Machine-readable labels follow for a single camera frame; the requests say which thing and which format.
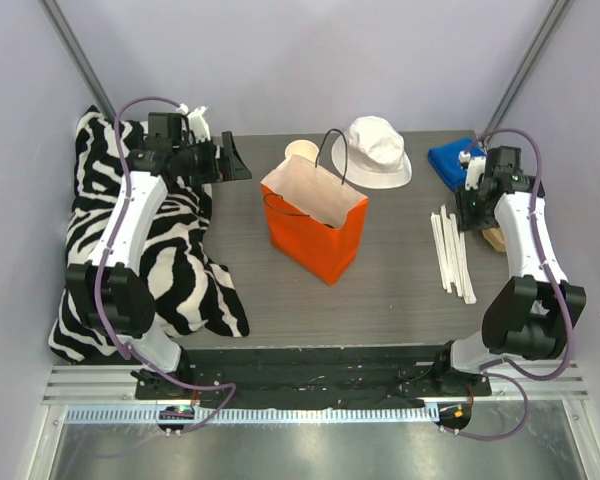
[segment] wooden table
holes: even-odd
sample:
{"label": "wooden table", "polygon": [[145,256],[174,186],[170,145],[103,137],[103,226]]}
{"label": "wooden table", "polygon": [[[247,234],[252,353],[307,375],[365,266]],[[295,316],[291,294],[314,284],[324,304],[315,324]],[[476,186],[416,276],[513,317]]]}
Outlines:
{"label": "wooden table", "polygon": [[[506,257],[479,232],[466,235],[476,297],[465,305],[442,289],[431,230],[431,212],[453,194],[427,161],[430,148],[470,131],[404,134],[411,182],[391,190],[361,189],[369,196],[365,230],[354,263],[334,287],[271,246],[259,182],[284,157],[285,146],[321,135],[236,137],[253,180],[214,186],[213,219],[205,248],[229,266],[251,335],[217,336],[205,329],[180,339],[186,348],[321,345],[439,344],[480,328],[485,309],[508,279]],[[331,171],[331,144],[323,166]]]}

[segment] blue object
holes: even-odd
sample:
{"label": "blue object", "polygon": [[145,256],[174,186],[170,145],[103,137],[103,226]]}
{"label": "blue object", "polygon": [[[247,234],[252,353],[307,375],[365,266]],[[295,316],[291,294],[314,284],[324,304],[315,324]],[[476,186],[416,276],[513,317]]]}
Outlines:
{"label": "blue object", "polygon": [[[448,145],[429,150],[429,163],[452,192],[464,185],[467,178],[467,171],[460,165],[458,155],[471,145],[472,141],[470,138],[461,138]],[[484,156],[484,152],[478,147],[473,147],[470,153],[472,157]]]}

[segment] hat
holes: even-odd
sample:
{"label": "hat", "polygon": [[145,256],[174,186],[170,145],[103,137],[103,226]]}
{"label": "hat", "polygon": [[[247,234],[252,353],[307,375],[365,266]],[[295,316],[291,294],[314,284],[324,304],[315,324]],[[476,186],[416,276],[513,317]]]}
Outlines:
{"label": "hat", "polygon": [[[395,188],[411,180],[404,139],[384,118],[360,117],[346,132],[349,165],[346,180],[366,188]],[[345,145],[339,137],[331,149],[333,164],[344,174]]]}

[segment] paper bag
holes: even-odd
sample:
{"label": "paper bag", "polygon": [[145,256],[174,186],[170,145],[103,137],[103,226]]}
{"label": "paper bag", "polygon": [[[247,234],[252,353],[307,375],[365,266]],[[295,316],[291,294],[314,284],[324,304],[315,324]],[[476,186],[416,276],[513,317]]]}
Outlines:
{"label": "paper bag", "polygon": [[315,163],[292,156],[261,182],[271,243],[334,285],[358,251],[368,198]]}

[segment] wall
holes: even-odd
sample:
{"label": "wall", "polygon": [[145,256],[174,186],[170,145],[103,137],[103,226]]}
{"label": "wall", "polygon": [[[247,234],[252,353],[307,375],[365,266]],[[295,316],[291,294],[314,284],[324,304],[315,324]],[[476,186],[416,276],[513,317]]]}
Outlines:
{"label": "wall", "polygon": [[0,479],[20,478],[52,364],[79,115],[91,102],[33,0],[0,1]]}
{"label": "wall", "polygon": [[208,104],[216,131],[240,134],[368,114],[401,130],[482,130],[551,3],[60,2],[116,107],[151,94]]}
{"label": "wall", "polygon": [[556,255],[587,291],[576,348],[600,416],[600,0],[574,2],[504,126],[529,131],[543,153]]}

